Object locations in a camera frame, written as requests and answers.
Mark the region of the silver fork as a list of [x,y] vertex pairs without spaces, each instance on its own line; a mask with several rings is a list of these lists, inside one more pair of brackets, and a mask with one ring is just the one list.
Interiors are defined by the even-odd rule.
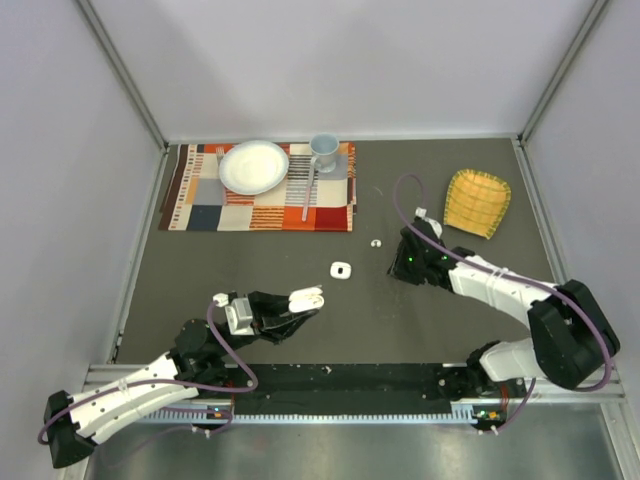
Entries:
[[224,147],[219,145],[216,147],[216,158],[217,158],[217,162],[218,164],[221,164],[221,162],[223,161],[225,156],[225,150]]

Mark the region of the colourful patchwork placemat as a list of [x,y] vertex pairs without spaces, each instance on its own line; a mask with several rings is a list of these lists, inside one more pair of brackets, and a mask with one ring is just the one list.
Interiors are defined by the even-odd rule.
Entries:
[[314,178],[307,222],[302,211],[311,150],[303,143],[280,143],[289,157],[284,180],[255,196],[228,190],[219,178],[216,147],[232,143],[181,144],[159,228],[164,231],[350,232],[357,211],[356,146],[342,142],[336,168]]

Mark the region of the white round plate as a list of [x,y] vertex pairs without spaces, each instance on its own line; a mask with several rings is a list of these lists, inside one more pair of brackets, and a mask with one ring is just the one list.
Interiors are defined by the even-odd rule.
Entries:
[[277,187],[285,178],[289,157],[279,145],[253,140],[233,146],[220,162],[222,184],[231,192],[255,196]]

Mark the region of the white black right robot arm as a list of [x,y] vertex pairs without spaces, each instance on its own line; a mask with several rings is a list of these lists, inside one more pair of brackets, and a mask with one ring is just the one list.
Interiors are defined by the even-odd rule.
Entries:
[[466,380],[474,393],[490,395],[503,381],[521,377],[544,377],[577,391],[597,369],[610,365],[620,341],[584,283],[556,285],[517,275],[472,250],[446,249],[441,233],[429,218],[404,226],[389,275],[477,300],[529,331],[523,340],[492,342],[469,356]]

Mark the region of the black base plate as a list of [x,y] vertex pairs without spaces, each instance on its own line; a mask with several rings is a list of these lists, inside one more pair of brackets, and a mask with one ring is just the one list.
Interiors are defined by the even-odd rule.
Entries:
[[235,396],[239,413],[435,413],[462,399],[498,405],[525,394],[521,380],[495,383],[465,365],[264,364],[251,369],[258,387]]

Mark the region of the yellow woven leaf dish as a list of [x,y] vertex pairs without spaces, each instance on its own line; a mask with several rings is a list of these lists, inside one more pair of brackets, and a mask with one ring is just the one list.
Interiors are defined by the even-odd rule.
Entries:
[[511,196],[503,179],[483,171],[459,170],[447,189],[443,222],[489,240],[503,220]]

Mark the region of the light blue cup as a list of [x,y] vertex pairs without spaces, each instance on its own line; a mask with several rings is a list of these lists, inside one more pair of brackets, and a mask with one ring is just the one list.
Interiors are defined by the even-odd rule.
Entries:
[[339,140],[332,134],[315,135],[309,142],[311,149],[311,165],[320,173],[332,172],[339,155]]

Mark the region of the white earbud charging case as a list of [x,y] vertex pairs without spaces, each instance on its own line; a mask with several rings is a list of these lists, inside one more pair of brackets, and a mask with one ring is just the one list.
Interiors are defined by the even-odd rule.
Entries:
[[352,267],[349,263],[335,261],[330,266],[330,276],[338,280],[348,280],[352,274]]

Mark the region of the pink plastic spoon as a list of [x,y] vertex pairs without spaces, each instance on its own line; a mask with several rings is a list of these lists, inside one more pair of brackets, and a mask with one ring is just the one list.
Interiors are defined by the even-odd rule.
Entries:
[[316,173],[316,162],[318,161],[318,159],[319,159],[318,155],[313,155],[310,160],[310,166],[309,166],[306,190],[305,190],[305,199],[304,199],[303,211],[302,211],[302,217],[301,217],[302,221],[305,223],[308,220],[308,214],[309,214],[309,209],[311,204],[311,196],[312,196],[313,185],[314,185],[314,178]]

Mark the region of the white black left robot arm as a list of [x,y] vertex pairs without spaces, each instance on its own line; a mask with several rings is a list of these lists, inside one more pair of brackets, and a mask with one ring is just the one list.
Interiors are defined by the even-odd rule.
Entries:
[[324,303],[319,286],[286,295],[217,293],[205,318],[187,321],[173,348],[148,365],[92,391],[50,395],[37,441],[48,448],[53,467],[63,469],[91,456],[125,427],[176,402],[202,394],[250,393],[259,380],[239,350],[258,340],[282,343]]

